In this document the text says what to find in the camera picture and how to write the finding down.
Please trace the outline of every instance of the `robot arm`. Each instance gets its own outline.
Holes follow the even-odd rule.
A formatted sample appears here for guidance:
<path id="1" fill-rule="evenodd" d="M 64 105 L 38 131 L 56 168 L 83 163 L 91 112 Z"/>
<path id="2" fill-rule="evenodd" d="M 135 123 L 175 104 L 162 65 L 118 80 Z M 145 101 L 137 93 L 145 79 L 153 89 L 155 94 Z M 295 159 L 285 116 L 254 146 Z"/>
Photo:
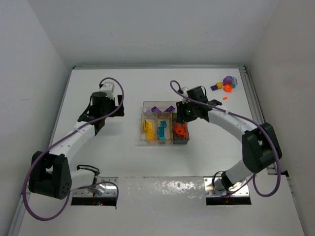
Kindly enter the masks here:
<path id="1" fill-rule="evenodd" d="M 217 100 L 208 101 L 202 87 L 182 88 L 180 92 L 193 100 L 226 110 L 221 102 Z M 178 112 L 177 122 L 183 123 L 202 118 L 225 129 L 242 143 L 242 160 L 223 172 L 221 179 L 214 183 L 216 189 L 228 190 L 229 187 L 252 174 L 259 173 L 275 162 L 270 145 L 254 124 L 234 117 L 228 112 L 223 113 L 208 106 L 189 102 L 186 99 L 183 99 L 182 102 L 177 102 L 176 106 Z M 261 126 L 271 138 L 278 156 L 281 158 L 282 152 L 273 127 L 268 123 L 264 123 Z"/>
<path id="2" fill-rule="evenodd" d="M 118 103 L 121 100 L 122 96 L 118 95 Z M 30 176 L 29 190 L 33 193 L 63 199 L 73 189 L 94 184 L 99 169 L 93 166 L 79 165 L 76 171 L 70 171 L 69 163 L 83 144 L 98 134 L 105 125 L 105 119 L 87 124 L 82 129 L 79 129 L 79 127 L 111 113 L 116 108 L 114 84 L 105 83 L 100 85 L 99 91 L 92 93 L 88 107 L 69 133 L 75 130 L 78 132 L 52 148 L 35 166 Z M 123 106 L 111 117 L 116 116 L 124 116 Z M 33 155 L 32 163 L 40 154 L 41 152 L 38 151 Z"/>

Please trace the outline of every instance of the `purple toy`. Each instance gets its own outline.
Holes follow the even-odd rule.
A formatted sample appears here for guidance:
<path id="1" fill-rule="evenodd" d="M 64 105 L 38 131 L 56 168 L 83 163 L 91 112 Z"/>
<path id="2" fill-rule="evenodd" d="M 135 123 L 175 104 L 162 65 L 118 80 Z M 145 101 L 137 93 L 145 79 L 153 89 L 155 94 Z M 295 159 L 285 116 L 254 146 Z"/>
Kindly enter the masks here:
<path id="1" fill-rule="evenodd" d="M 152 107 L 151 111 L 152 112 L 161 112 L 161 110 L 159 108 L 157 108 L 156 106 Z"/>
<path id="2" fill-rule="evenodd" d="M 164 112 L 173 112 L 175 111 L 175 107 L 170 106 L 169 108 L 167 108 Z"/>
<path id="3" fill-rule="evenodd" d="M 213 85 L 213 86 L 211 86 L 210 88 L 211 88 L 212 91 L 218 90 L 218 87 L 217 87 L 216 85 Z"/>
<path id="4" fill-rule="evenodd" d="M 224 85 L 231 85 L 232 84 L 232 76 L 226 76 L 223 80 L 223 86 Z"/>

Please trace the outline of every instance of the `white wall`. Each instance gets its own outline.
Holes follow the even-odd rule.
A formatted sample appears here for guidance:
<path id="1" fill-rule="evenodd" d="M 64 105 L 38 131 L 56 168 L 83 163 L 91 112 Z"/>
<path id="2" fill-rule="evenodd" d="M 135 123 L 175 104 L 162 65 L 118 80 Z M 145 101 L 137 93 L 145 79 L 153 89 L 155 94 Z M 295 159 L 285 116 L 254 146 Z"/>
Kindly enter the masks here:
<path id="1" fill-rule="evenodd" d="M 32 154 L 53 130 L 69 70 L 26 0 L 0 0 L 0 235 Z"/>
<path id="2" fill-rule="evenodd" d="M 282 0 L 254 55 L 251 72 L 292 179 L 306 235 L 315 235 L 315 1 Z"/>
<path id="3" fill-rule="evenodd" d="M 74 64 L 246 63 L 278 0 L 28 0 Z"/>

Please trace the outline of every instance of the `yellow block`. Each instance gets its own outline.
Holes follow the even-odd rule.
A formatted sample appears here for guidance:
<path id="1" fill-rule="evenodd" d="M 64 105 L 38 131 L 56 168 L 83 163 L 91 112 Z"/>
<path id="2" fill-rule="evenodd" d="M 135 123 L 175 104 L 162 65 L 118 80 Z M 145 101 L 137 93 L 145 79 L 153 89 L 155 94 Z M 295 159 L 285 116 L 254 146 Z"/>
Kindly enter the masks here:
<path id="1" fill-rule="evenodd" d="M 154 140 L 154 129 L 149 129 L 146 135 L 147 140 Z"/>
<path id="2" fill-rule="evenodd" d="M 153 129 L 153 121 L 147 120 L 147 126 L 149 129 Z"/>
<path id="3" fill-rule="evenodd" d="M 222 82 L 218 82 L 218 83 L 216 83 L 216 86 L 218 89 L 221 89 L 223 87 L 223 84 L 222 84 Z"/>
<path id="4" fill-rule="evenodd" d="M 152 129 L 153 128 L 153 121 L 150 121 L 150 120 L 142 120 L 142 129 L 143 131 L 145 132 L 148 132 L 149 129 Z"/>

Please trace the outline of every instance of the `orange block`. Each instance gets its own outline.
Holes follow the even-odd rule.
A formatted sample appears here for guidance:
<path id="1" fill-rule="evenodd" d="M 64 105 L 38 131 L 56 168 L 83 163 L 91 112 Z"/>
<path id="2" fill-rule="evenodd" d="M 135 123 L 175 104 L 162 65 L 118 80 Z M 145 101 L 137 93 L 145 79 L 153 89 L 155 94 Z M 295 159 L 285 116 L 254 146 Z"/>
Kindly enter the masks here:
<path id="1" fill-rule="evenodd" d="M 227 92 L 232 92 L 233 90 L 232 85 L 224 85 L 223 89 Z"/>

